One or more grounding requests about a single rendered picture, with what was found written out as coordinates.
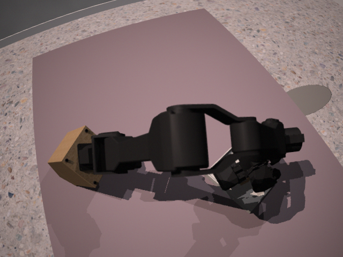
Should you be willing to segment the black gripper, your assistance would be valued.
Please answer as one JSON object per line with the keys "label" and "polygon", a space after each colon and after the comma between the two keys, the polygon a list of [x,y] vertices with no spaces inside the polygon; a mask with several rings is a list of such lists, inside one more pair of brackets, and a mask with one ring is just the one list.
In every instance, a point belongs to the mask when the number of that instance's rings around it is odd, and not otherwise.
{"label": "black gripper", "polygon": [[[270,160],[270,165],[274,165],[278,163],[280,160],[281,159]],[[251,159],[249,156],[242,156],[241,158],[239,158],[239,162],[234,162],[223,172],[215,173],[213,175],[216,178],[222,190],[226,191],[234,187],[235,185],[246,181],[247,179],[244,173],[251,167],[260,166],[264,161],[265,159],[257,161]]]}

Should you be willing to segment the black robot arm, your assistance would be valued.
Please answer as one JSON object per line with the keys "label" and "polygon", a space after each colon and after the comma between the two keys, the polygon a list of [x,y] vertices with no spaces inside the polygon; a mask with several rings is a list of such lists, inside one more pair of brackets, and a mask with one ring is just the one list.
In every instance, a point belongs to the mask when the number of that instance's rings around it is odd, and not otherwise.
{"label": "black robot arm", "polygon": [[[210,169],[205,169],[209,167],[205,114],[230,125],[233,153]],[[305,142],[297,127],[284,128],[274,118],[259,123],[256,117],[237,117],[216,104],[172,105],[152,119],[146,134],[132,137],[115,131],[91,139],[92,143],[77,144],[78,162],[80,171],[93,170],[94,175],[128,173],[151,161],[156,171],[171,172],[171,177],[200,176],[221,173],[242,156],[265,159],[244,173],[255,193],[273,187],[281,176],[280,170],[267,166],[269,160],[298,152]]]}

